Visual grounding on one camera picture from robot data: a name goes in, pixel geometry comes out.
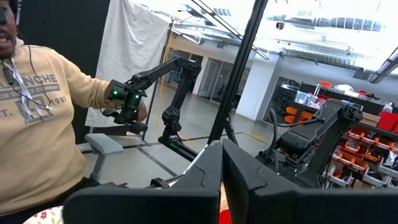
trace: gray floor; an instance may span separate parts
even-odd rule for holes
[[[162,100],[159,99],[160,88],[158,88],[154,107],[150,114],[149,130],[146,141],[155,143],[151,147],[140,149],[126,149],[123,154],[110,156],[104,166],[101,182],[127,182],[129,187],[148,186],[150,180],[156,177],[163,179],[179,175],[189,166],[189,162],[161,144],[157,144],[157,138],[164,129],[162,123],[162,112],[174,96],[175,90],[164,87]],[[200,138],[209,136],[213,126],[218,107],[209,100],[195,95],[187,95],[181,109],[180,132],[183,138]],[[238,133],[236,139],[239,146],[250,155],[255,156],[264,150],[272,137],[272,126],[263,122],[253,122],[242,116],[233,116],[233,126]],[[112,137],[123,146],[142,144],[135,137]],[[200,152],[207,144],[207,138],[196,141],[187,141],[185,144],[196,152]],[[87,165],[85,174],[89,175],[94,168],[96,155],[87,154]]]

